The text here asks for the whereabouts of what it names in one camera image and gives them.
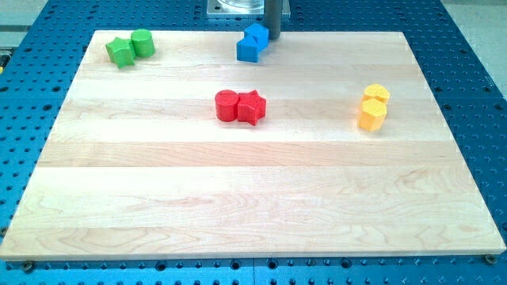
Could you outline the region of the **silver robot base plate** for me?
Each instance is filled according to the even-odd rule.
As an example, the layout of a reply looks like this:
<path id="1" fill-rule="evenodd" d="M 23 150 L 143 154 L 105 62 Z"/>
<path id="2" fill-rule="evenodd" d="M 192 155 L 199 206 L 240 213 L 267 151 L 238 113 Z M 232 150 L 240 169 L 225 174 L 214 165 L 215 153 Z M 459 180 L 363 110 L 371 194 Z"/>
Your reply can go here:
<path id="1" fill-rule="evenodd" d="M 254 19 L 264 16 L 265 0 L 207 0 L 208 19 Z"/>

